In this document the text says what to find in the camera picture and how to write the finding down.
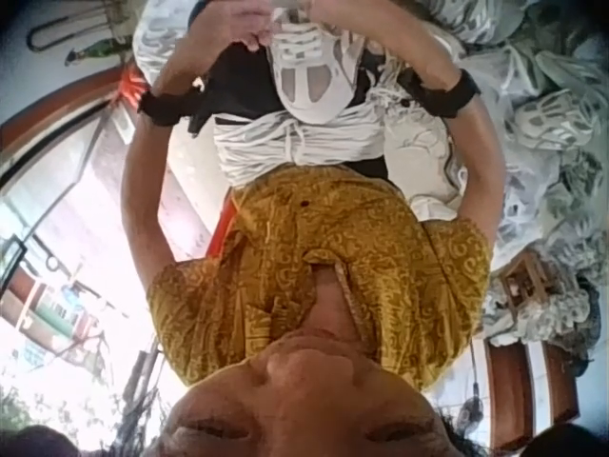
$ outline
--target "yellow patterned shirt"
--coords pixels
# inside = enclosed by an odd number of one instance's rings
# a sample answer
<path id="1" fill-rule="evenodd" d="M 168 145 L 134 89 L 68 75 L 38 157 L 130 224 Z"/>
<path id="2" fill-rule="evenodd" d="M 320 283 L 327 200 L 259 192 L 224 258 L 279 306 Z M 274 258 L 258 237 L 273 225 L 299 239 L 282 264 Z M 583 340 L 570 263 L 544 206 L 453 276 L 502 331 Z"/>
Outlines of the yellow patterned shirt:
<path id="1" fill-rule="evenodd" d="M 277 169 L 233 199 L 221 257 L 171 265 L 148 290 L 187 385 L 297 328 L 315 303 L 315 264 L 335 267 L 369 357 L 413 386 L 467 346 L 490 264 L 471 222 L 420 223 L 398 190 L 343 167 Z"/>

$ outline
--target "finger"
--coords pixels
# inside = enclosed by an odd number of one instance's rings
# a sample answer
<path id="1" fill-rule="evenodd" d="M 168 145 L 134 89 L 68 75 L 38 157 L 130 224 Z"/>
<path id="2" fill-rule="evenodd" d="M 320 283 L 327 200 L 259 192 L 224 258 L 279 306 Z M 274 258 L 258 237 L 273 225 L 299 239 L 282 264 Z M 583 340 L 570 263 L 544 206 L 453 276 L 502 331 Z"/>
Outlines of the finger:
<path id="1" fill-rule="evenodd" d="M 273 32 L 271 30 L 263 30 L 258 33 L 258 42 L 265 47 L 270 46 L 270 42 L 273 38 Z"/>
<path id="2" fill-rule="evenodd" d="M 233 41 L 245 41 L 249 40 L 249 35 L 258 36 L 259 33 L 268 30 L 270 28 L 270 16 L 242 14 L 233 17 L 229 26 Z"/>
<path id="3" fill-rule="evenodd" d="M 260 48 L 260 44 L 258 43 L 258 39 L 256 35 L 253 33 L 241 39 L 241 42 L 246 45 L 247 50 L 250 52 L 256 52 Z"/>

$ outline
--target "wall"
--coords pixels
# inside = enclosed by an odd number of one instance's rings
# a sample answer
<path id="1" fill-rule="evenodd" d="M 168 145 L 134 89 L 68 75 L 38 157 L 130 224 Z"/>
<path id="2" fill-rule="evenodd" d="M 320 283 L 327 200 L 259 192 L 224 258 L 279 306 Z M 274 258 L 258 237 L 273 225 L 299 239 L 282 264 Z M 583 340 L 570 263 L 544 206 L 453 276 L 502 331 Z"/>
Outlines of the wall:
<path id="1" fill-rule="evenodd" d="M 103 13 L 97 12 L 86 19 L 75 20 L 77 18 L 74 14 L 98 5 L 102 5 L 102 2 L 29 0 L 19 11 L 1 37 L 3 46 L 0 47 L 0 125 L 22 109 L 67 84 L 120 64 L 116 51 L 129 47 L 130 21 L 123 22 L 116 29 L 117 35 L 125 35 L 126 40 L 104 42 L 102 40 L 108 40 L 112 35 L 109 27 L 104 25 L 107 21 Z M 72 20 L 43 30 L 34 37 L 33 44 L 40 46 L 68 33 L 91 27 L 96 29 L 48 50 L 29 49 L 27 36 L 32 28 L 65 16 L 71 17 Z M 79 60 L 85 57 L 85 54 L 78 52 L 96 43 L 104 47 L 100 50 L 102 56 Z M 71 51 L 75 51 L 72 56 L 76 57 L 76 60 L 66 65 Z"/>

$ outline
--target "nose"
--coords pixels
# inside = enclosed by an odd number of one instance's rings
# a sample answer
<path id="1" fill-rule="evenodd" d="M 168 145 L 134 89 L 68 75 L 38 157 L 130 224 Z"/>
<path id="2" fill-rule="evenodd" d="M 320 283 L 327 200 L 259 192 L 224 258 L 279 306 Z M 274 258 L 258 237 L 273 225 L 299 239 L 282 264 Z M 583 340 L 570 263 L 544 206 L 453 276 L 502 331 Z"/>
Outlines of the nose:
<path id="1" fill-rule="evenodd" d="M 352 386 L 353 362 L 343 356 L 329 355 L 313 348 L 273 354 L 266 363 L 268 381 L 281 390 L 325 394 L 336 388 Z"/>
<path id="2" fill-rule="evenodd" d="M 268 455 L 344 457 L 354 365 L 316 349 L 274 354 L 266 364 L 273 397 Z"/>

